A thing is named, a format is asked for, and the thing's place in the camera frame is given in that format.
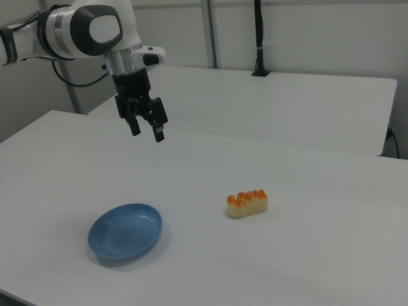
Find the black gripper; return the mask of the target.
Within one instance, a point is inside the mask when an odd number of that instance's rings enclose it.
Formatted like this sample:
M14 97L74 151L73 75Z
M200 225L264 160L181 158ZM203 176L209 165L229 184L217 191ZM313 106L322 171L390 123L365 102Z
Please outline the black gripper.
M125 119L130 127L131 134L137 136L141 133L137 116L146 120L153 128L154 138L157 143L165 139L164 125L168 122L167 114L161 98L150 97L150 80L146 70L113 76L117 95L119 117Z

